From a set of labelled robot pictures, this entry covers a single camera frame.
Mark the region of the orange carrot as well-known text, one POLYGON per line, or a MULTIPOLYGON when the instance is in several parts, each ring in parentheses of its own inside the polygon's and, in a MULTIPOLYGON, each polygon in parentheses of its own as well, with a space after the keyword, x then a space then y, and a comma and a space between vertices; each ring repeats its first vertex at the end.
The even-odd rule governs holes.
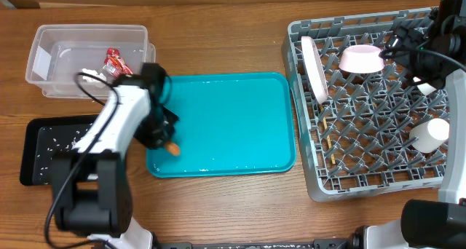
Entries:
POLYGON ((175 157, 177 157, 177 156, 179 156, 181 154, 180 147, 174 142, 167 141, 164 144, 164 148, 165 148, 166 151, 168 151, 170 154, 172 154, 175 157))

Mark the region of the pink bowl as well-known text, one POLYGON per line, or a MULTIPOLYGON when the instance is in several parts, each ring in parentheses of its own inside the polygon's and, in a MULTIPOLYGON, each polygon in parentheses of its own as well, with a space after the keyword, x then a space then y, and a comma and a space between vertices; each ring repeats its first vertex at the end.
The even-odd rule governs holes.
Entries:
POLYGON ((382 71, 384 61, 379 57, 381 51, 380 48, 367 44, 349 46, 342 53, 339 68, 356 74, 382 71))

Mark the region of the white bowl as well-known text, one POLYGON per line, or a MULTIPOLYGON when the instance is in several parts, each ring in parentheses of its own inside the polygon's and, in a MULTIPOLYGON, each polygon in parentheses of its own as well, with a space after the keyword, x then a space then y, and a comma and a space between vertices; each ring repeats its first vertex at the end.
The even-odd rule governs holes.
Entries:
POLYGON ((416 87, 423 95, 429 95, 437 90, 428 83, 418 84, 416 87))

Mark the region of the red silver snack wrapper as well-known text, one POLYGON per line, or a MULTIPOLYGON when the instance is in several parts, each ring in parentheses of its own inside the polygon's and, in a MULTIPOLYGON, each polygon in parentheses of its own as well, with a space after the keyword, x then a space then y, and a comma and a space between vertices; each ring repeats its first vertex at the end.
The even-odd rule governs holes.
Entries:
POLYGON ((107 49, 103 69, 115 78, 122 74, 133 74, 133 71, 121 57, 119 50, 115 48, 107 49))

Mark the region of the pink round plate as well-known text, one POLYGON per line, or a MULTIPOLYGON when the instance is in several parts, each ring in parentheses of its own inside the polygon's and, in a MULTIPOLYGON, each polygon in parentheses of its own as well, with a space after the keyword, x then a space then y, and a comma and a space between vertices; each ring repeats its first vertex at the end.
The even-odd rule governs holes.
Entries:
POLYGON ((320 54, 314 39, 310 36, 303 36, 301 38, 301 51, 304 70, 309 80, 310 87, 317 103, 322 104, 328 99, 328 87, 320 54))

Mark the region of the white cup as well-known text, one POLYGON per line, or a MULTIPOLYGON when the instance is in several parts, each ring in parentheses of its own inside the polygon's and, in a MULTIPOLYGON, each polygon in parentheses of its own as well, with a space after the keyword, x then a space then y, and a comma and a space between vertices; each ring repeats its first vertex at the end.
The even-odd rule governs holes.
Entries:
POLYGON ((449 123, 440 118, 434 118, 414 127, 409 138, 416 138, 412 146, 422 153, 430 153, 438 149, 449 139, 449 123))

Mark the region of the food scraps rice and nuts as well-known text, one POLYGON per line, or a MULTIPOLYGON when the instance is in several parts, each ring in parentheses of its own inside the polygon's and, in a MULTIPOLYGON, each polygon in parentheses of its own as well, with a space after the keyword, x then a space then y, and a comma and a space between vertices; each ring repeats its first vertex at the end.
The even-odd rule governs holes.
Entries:
POLYGON ((54 153, 72 150, 86 130, 85 124, 42 127, 39 130, 35 162, 41 181, 49 175, 54 153))

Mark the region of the wooden chopstick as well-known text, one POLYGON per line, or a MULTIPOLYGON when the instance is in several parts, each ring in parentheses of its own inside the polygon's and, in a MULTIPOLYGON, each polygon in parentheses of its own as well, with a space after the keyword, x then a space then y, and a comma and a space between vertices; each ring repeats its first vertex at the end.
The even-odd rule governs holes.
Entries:
POLYGON ((322 104, 320 104, 320 115, 319 115, 320 121, 323 123, 323 128, 326 130, 328 128, 327 121, 326 121, 326 112, 325 108, 323 107, 322 104))
POLYGON ((334 154, 333 154, 333 144, 332 144, 331 137, 329 135, 327 136, 327 144, 328 144, 328 150, 326 152, 326 156, 330 158, 331 164, 335 165, 336 160, 335 160, 335 157, 334 157, 334 154))

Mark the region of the white tissue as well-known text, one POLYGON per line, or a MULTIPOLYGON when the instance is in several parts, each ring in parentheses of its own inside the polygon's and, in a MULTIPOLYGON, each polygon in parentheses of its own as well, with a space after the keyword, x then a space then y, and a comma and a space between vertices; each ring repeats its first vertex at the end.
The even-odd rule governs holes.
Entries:
POLYGON ((86 76, 82 76, 82 80, 84 80, 86 83, 90 83, 91 85, 94 85, 98 88, 102 88, 105 86, 104 83, 95 79, 95 77, 97 77, 102 81, 106 81, 106 76, 103 73, 88 68, 83 68, 81 72, 86 74, 86 76))

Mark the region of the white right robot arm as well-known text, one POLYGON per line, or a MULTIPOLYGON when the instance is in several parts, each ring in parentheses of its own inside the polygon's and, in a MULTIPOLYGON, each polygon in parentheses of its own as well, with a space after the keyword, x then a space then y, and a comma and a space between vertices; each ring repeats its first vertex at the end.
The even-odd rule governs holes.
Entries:
POLYGON ((449 120, 431 119, 409 133, 411 145, 422 153, 448 144, 438 201, 409 200, 399 220, 360 227, 347 248, 465 247, 465 0, 441 0, 429 17, 433 24, 427 33, 400 25, 383 50, 346 48, 339 67, 368 74, 381 70, 383 60, 394 60, 411 72, 407 82, 421 92, 446 90, 449 120))

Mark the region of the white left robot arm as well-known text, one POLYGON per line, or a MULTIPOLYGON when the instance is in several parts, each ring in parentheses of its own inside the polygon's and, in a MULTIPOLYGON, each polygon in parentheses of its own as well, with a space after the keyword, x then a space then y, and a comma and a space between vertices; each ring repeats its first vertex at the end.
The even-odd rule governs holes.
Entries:
POLYGON ((51 159, 53 202, 44 222, 46 243, 56 248, 50 224, 83 241, 75 246, 159 248, 157 237, 133 217, 126 156, 132 139, 146 148, 178 156, 173 142, 178 116, 166 108, 164 91, 171 78, 158 63, 144 63, 139 74, 122 74, 113 82, 103 110, 69 151, 51 159))

